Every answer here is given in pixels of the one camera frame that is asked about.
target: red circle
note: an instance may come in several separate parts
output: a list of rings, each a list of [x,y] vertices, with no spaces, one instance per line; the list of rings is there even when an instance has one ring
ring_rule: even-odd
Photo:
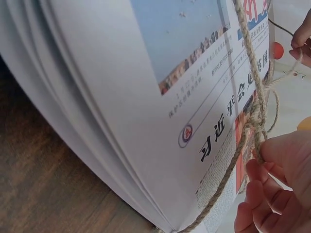
[[[273,42],[273,54],[274,54],[274,59],[276,59],[276,60],[281,59],[284,55],[283,46],[276,41]]]

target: orange object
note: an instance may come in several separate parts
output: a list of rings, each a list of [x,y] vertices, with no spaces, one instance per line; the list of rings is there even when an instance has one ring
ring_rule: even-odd
[[[299,123],[297,130],[311,130],[311,116]]]
[[[284,55],[283,46],[276,41],[273,42],[273,53],[274,53],[274,59],[276,60],[281,59]]]

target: string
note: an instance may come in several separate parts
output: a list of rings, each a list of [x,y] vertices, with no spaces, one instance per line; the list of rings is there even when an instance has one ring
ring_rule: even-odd
[[[301,63],[302,58],[303,58],[302,50],[300,50],[299,59],[295,62],[292,69],[289,72],[287,72],[285,75],[283,75],[280,78],[273,80],[273,81],[272,81],[272,78],[273,78],[273,73],[274,73],[274,62],[272,60],[270,60],[270,67],[269,67],[269,73],[268,73],[268,79],[267,79],[268,83],[266,83],[264,85],[262,83],[260,75],[259,75],[259,71],[258,71],[258,67],[257,67],[257,61],[256,61],[256,57],[255,57],[255,51],[254,51],[254,48],[252,45],[251,36],[250,36],[249,29],[247,26],[247,19],[246,19],[245,11],[244,11],[244,8],[243,8],[240,0],[235,1],[235,11],[236,11],[236,14],[238,16],[238,21],[240,24],[241,32],[243,34],[244,44],[245,44],[247,55],[249,58],[252,76],[253,76],[254,81],[255,81],[257,96],[254,97],[254,101],[253,101],[251,111],[250,111],[250,117],[247,120],[247,122],[245,123],[245,125],[243,126],[241,138],[240,138],[240,141],[238,143],[237,149],[236,149],[236,151],[235,151],[235,153],[234,153],[234,155],[230,161],[230,164],[229,164],[227,170],[225,171],[224,177],[220,181],[220,184],[219,184],[216,192],[211,197],[211,199],[209,200],[208,204],[203,209],[203,211],[195,219],[195,221],[192,224],[190,224],[188,227],[186,227],[185,229],[179,231],[178,233],[190,233],[209,214],[210,210],[212,209],[212,207],[214,206],[214,204],[216,203],[216,201],[218,200],[218,198],[222,194],[222,192],[225,188],[225,185],[227,184],[227,181],[230,178],[230,175],[231,175],[231,173],[232,173],[232,171],[236,165],[236,162],[237,162],[237,160],[241,154],[241,151],[242,151],[242,149],[243,149],[243,147],[247,141],[246,133],[247,133],[247,130],[249,130],[249,129],[254,131],[253,147],[255,149],[256,158],[260,164],[264,163],[264,159],[260,153],[260,144],[262,142],[261,138],[263,135],[264,140],[267,140],[268,133],[276,125],[276,122],[277,122],[277,119],[279,116],[279,98],[278,98],[276,91],[274,90],[274,86],[277,83],[279,83],[280,81],[284,80],[285,78],[291,76],[293,74],[294,70],[296,69],[296,67],[298,66],[298,64]],[[280,27],[279,25],[277,25],[277,27],[279,27],[282,30],[285,30],[286,32],[291,34],[288,30]],[[275,116],[275,119],[274,119],[272,126],[270,127],[269,130],[266,131],[265,127],[264,127],[265,123],[266,123],[266,119],[267,119],[265,96],[266,96],[266,93],[268,91],[271,91],[276,98],[276,116]],[[164,233],[162,230],[158,230],[157,232],[158,233]]]

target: sky in photo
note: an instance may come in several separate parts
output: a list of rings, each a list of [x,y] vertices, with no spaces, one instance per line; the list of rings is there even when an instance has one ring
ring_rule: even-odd
[[[158,83],[220,29],[221,19],[229,23],[226,0],[193,1],[131,0]]]

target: hand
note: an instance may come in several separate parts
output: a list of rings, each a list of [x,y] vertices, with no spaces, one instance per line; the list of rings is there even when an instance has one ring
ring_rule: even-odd
[[[311,131],[268,139],[261,154],[264,165],[255,159],[246,165],[250,183],[245,202],[238,206],[235,233],[258,233],[257,228],[264,233],[310,233]],[[293,191],[284,190],[268,173]]]
[[[302,64],[311,68],[311,9],[309,10],[302,25],[294,33],[292,39],[292,48],[289,53],[296,60],[299,59],[300,48],[303,52]]]

